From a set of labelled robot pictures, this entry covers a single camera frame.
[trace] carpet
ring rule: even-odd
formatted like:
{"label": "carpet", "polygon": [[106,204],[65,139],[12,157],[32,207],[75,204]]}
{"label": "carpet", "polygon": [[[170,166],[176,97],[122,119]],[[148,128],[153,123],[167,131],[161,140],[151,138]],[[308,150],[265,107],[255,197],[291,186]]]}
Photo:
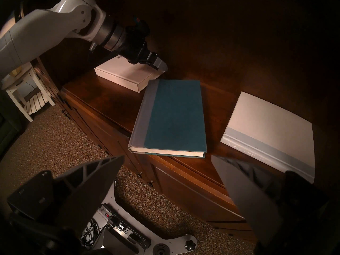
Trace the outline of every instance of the carpet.
{"label": "carpet", "polygon": [[[55,105],[34,116],[0,162],[0,209],[10,208],[6,198],[21,184],[42,170],[53,177],[70,168],[107,157]],[[117,176],[117,202],[162,238],[192,234],[198,247],[191,254],[253,254],[254,245],[220,233],[141,182],[125,168]]]}

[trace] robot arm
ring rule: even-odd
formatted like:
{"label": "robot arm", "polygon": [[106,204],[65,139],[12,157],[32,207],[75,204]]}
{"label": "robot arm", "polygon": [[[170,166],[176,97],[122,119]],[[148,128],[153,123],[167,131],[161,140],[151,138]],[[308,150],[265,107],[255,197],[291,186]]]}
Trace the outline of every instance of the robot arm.
{"label": "robot arm", "polygon": [[0,38],[0,77],[66,37],[92,41],[93,45],[115,51],[133,64],[139,62],[166,71],[166,64],[147,49],[147,35],[143,30],[117,24],[95,0],[61,0],[49,10],[34,10]]}

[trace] book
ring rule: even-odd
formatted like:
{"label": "book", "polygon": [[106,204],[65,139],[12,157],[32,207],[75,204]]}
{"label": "book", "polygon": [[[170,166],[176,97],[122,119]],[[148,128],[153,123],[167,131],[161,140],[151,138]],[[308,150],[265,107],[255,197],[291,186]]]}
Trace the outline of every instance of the book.
{"label": "book", "polygon": [[133,153],[204,158],[200,82],[150,80],[129,141]]}
{"label": "book", "polygon": [[149,80],[158,78],[164,72],[145,64],[133,65],[120,55],[95,67],[98,76],[138,93],[148,85]]}
{"label": "book", "polygon": [[279,106],[241,92],[221,142],[314,182],[312,124]]}

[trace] white wooden chair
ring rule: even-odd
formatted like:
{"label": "white wooden chair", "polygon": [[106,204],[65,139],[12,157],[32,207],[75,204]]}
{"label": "white wooden chair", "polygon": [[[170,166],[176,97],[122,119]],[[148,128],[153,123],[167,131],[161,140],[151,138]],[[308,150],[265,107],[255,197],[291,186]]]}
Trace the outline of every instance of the white wooden chair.
{"label": "white wooden chair", "polygon": [[[22,84],[26,83],[26,81],[31,78],[34,80],[40,92],[26,102],[17,90]],[[22,65],[21,72],[15,77],[7,75],[2,80],[1,89],[6,90],[10,98],[13,100],[14,104],[19,108],[22,114],[24,114],[30,122],[33,121],[30,115],[40,110],[47,102],[54,106],[54,102],[51,99],[51,94],[48,90],[45,89],[44,85],[35,74],[34,68],[32,67],[30,62]]]}

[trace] drawer knob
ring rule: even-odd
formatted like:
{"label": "drawer knob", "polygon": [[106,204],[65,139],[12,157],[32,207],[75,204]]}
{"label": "drawer knob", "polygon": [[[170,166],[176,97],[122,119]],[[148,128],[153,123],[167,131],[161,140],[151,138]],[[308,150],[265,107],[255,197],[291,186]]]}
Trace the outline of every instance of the drawer knob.
{"label": "drawer knob", "polygon": [[187,242],[185,242],[184,247],[187,249],[187,251],[193,251],[196,247],[196,243],[192,240],[188,240]]}

